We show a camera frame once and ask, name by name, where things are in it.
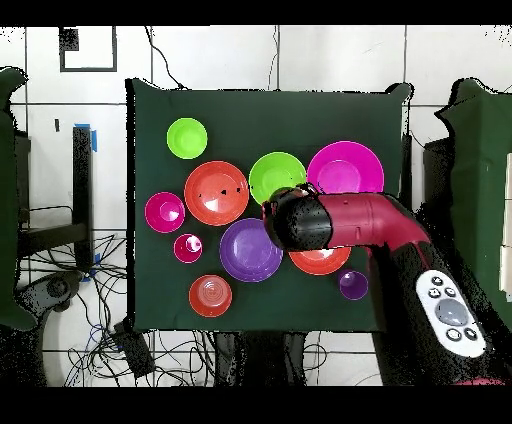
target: black stand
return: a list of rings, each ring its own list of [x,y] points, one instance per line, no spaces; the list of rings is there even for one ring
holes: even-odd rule
[[[16,137],[20,222],[29,222],[28,153],[30,140]],[[91,133],[88,128],[73,128],[73,217],[72,223],[56,227],[29,229],[18,237],[18,257],[74,243],[76,266],[88,272],[93,265],[92,245],[92,167]]]

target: table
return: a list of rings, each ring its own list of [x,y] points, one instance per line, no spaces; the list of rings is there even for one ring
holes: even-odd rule
[[[386,93],[323,93],[169,91],[137,79],[127,84],[134,97],[128,110],[135,115],[135,201],[134,216],[129,217],[135,229],[135,329],[380,329],[371,296],[360,301],[345,299],[338,291],[336,274],[305,274],[285,255],[271,278],[256,284],[236,281],[224,271],[218,252],[228,225],[207,226],[187,211],[178,231],[159,234],[146,224],[144,206],[160,191],[183,199],[185,180],[201,163],[227,161],[248,178],[252,165],[266,153],[291,153],[307,167],[319,149],[338,140],[370,147],[384,167],[384,191],[396,195],[402,168],[402,108],[411,95],[410,85],[395,84]],[[167,129],[182,117],[199,120],[208,132],[205,152],[193,160],[177,158],[166,144]],[[261,208],[252,197],[240,219],[248,217],[261,217]],[[174,258],[172,245],[183,233],[197,234],[203,240],[203,254],[194,264]],[[354,248],[344,267],[367,273],[365,251]],[[204,274],[220,275],[233,291],[229,310],[213,319],[197,315],[188,303],[190,285]]]

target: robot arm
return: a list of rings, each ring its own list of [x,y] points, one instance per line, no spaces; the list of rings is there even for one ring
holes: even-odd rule
[[[418,382],[509,381],[503,356],[427,232],[396,199],[380,193],[318,194],[305,185],[276,191],[262,208],[265,228],[283,250],[368,246],[378,252],[372,260],[386,276],[386,328],[403,334],[417,358]]]

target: purple bowl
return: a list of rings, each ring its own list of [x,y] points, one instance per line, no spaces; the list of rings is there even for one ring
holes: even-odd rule
[[[231,224],[220,240],[222,266],[237,280],[258,283],[277,271],[283,251],[268,237],[261,219],[247,218]]]
[[[362,299],[368,293],[368,279],[364,274],[344,269],[338,274],[340,292],[349,300]]]

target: pink bowl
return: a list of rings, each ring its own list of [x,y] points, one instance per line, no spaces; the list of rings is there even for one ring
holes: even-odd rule
[[[175,194],[163,191],[154,194],[144,208],[146,222],[159,233],[177,230],[185,220],[185,206]]]
[[[384,171],[368,147],[354,141],[325,146],[308,166],[308,181],[324,193],[380,192]]]
[[[174,255],[186,264],[195,262],[203,252],[203,245],[199,237],[194,234],[182,234],[174,242]]]

